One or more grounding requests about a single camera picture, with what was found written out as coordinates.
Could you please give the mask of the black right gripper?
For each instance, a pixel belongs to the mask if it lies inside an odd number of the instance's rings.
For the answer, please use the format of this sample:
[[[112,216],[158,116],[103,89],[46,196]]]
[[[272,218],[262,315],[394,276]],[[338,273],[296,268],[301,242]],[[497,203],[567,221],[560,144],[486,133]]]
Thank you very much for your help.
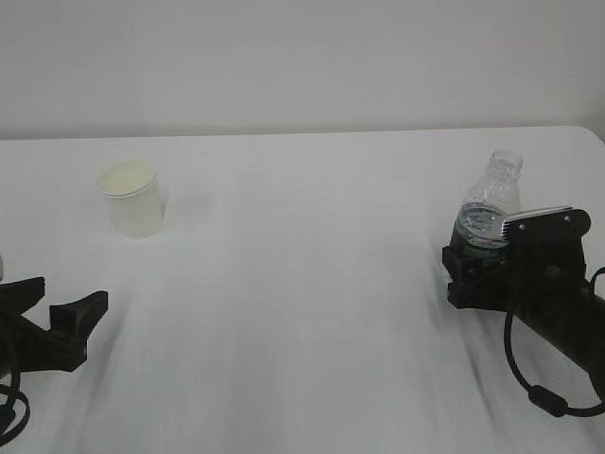
[[[447,299],[457,308],[505,312],[516,305],[522,317],[547,310],[591,315],[582,239],[495,249],[448,245],[441,263],[451,277]]]

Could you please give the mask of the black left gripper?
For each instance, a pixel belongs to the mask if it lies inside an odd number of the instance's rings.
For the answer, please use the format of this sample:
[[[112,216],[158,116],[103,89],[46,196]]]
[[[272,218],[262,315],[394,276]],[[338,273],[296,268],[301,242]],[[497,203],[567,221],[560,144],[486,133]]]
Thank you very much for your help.
[[[99,290],[73,303],[49,307],[50,329],[24,315],[45,295],[45,280],[34,277],[1,285],[1,377],[9,373],[9,340],[22,374],[74,372],[87,359],[87,340],[109,308]]]

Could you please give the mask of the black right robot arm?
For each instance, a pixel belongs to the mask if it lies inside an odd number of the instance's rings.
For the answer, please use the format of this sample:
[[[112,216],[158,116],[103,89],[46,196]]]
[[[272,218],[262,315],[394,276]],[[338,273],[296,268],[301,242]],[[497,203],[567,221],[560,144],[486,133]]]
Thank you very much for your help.
[[[479,251],[452,238],[441,249],[459,309],[513,315],[588,372],[602,365],[604,299],[591,294],[582,240]]]

